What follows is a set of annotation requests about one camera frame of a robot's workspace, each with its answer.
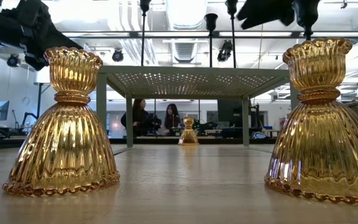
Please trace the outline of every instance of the person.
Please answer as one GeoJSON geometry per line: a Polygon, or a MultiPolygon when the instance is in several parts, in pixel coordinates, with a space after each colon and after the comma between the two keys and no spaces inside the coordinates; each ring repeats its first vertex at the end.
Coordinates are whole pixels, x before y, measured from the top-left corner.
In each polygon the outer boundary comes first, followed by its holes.
{"type": "Polygon", "coordinates": [[[165,113],[164,128],[169,130],[166,132],[169,135],[175,135],[173,128],[178,126],[182,127],[181,119],[179,116],[178,108],[175,104],[169,104],[165,113]]]}
{"type": "MultiPolygon", "coordinates": [[[[132,127],[134,129],[134,136],[145,136],[148,131],[155,127],[153,124],[153,118],[150,117],[149,113],[144,110],[146,107],[146,101],[144,99],[135,99],[132,107],[132,127]]],[[[127,129],[127,114],[121,118],[121,124],[127,129]]]]}

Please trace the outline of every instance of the amber glass candle holder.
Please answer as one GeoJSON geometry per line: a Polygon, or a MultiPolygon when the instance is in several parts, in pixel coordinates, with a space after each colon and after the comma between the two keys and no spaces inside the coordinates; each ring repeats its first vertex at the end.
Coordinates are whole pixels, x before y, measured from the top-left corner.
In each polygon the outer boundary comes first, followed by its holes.
{"type": "Polygon", "coordinates": [[[14,195],[63,195],[119,180],[104,126],[87,105],[102,60],[66,47],[45,52],[57,104],[36,122],[17,155],[4,191],[14,195]]]}
{"type": "Polygon", "coordinates": [[[183,118],[185,129],[179,138],[179,145],[181,146],[196,146],[198,145],[197,135],[193,130],[194,118],[183,118]]]}
{"type": "Polygon", "coordinates": [[[265,181],[297,197],[358,203],[358,115],[336,101],[349,40],[295,45],[283,55],[301,103],[280,131],[265,181]]]}

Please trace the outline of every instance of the beaded glass base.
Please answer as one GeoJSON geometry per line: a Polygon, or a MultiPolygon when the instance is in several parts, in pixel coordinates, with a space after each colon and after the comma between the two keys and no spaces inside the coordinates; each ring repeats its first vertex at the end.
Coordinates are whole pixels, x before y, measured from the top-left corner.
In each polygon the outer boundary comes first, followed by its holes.
{"type": "Polygon", "coordinates": [[[185,129],[179,138],[179,145],[181,146],[197,146],[198,138],[193,130],[194,118],[186,117],[183,118],[185,129]]]}
{"type": "Polygon", "coordinates": [[[87,105],[103,62],[92,53],[48,49],[57,104],[25,139],[4,191],[15,195],[65,194],[106,187],[119,180],[107,132],[87,105]]]}
{"type": "Polygon", "coordinates": [[[295,45],[283,55],[301,103],[277,138],[265,181],[304,198],[358,203],[358,116],[336,101],[352,45],[342,38],[295,45]]]}

